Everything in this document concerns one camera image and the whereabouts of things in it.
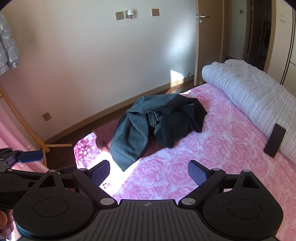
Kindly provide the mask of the person's left hand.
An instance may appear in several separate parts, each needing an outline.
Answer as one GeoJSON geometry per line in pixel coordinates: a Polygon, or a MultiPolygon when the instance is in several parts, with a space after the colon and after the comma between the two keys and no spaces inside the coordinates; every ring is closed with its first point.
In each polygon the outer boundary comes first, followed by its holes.
{"type": "Polygon", "coordinates": [[[11,233],[13,232],[13,210],[0,211],[0,229],[1,235],[8,240],[11,240],[11,233]]]}

